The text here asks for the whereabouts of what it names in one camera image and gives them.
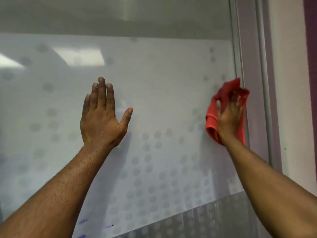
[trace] cleaning cloth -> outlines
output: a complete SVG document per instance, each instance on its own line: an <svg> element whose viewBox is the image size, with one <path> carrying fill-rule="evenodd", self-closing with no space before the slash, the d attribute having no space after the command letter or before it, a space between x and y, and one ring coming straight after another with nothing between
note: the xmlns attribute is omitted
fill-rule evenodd
<svg viewBox="0 0 317 238"><path fill-rule="evenodd" d="M222 88L219 89L217 94L212 97L211 105L208 108L206 114L206 130L210 137L213 138L218 144L221 144L219 136L217 134L217 126L218 126L218 115L217 115L217 107L216 101L220 100L221 102L221 113L227 107L230 96L235 92L237 96L241 97L241 106L245 107L247 98L249 95L249 90L240 88L240 78L236 78L230 82L225 82ZM237 137L245 144L244 137L244 113L242 114L240 127L238 129Z"/></svg>

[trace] microfiber cloth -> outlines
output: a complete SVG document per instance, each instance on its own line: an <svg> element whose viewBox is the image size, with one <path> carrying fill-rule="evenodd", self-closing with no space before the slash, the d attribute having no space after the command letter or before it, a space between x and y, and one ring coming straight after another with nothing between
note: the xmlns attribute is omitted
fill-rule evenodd
<svg viewBox="0 0 317 238"><path fill-rule="evenodd" d="M221 113L227 107L230 96L235 92L237 96L241 97L241 106L245 107L247 103L247 98L249 96L249 90L240 88L240 78L236 78L230 82L225 82L222 88L219 89L217 94L212 97L211 105L208 108L206 114L206 130L210 137L213 138L218 144L221 144L221 141L217 134L217 126L218 126L218 115L217 115L217 107L216 101L220 100L221 102ZM242 114L241 124L238 129L237 137L245 144L244 137L244 113Z"/></svg>

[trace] maroon wall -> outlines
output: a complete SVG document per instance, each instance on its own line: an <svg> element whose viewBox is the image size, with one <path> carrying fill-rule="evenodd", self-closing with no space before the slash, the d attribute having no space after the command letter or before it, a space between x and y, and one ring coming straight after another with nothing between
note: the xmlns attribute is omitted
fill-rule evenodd
<svg viewBox="0 0 317 238"><path fill-rule="evenodd" d="M317 174L317 0L304 0L304 10Z"/></svg>

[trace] person's right hand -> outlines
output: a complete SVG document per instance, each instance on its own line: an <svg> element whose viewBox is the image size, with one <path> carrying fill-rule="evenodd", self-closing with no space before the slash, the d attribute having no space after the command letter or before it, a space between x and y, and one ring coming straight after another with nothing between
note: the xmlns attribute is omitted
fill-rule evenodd
<svg viewBox="0 0 317 238"><path fill-rule="evenodd" d="M236 98L233 95L223 113L221 113L220 100L217 100L216 105L218 111L217 133L220 136L220 140L223 141L226 138L236 137L243 114L241 97Z"/></svg>
<svg viewBox="0 0 317 238"><path fill-rule="evenodd" d="M133 112L128 108L120 123L114 110L114 93L111 83L100 77L99 84L94 83L91 94L87 94L80 122L84 145L111 151L118 146L128 130Z"/></svg>

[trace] person's left hand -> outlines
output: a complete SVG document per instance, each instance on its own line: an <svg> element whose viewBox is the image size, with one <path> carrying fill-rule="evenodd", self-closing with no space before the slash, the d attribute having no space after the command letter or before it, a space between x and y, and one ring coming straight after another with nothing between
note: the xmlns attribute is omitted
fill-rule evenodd
<svg viewBox="0 0 317 238"><path fill-rule="evenodd" d="M92 145L103 150L118 146L128 130L133 112L128 108L120 123L114 110L114 93L111 83L100 77L99 84L94 83L91 94L87 94L80 122L84 145Z"/></svg>

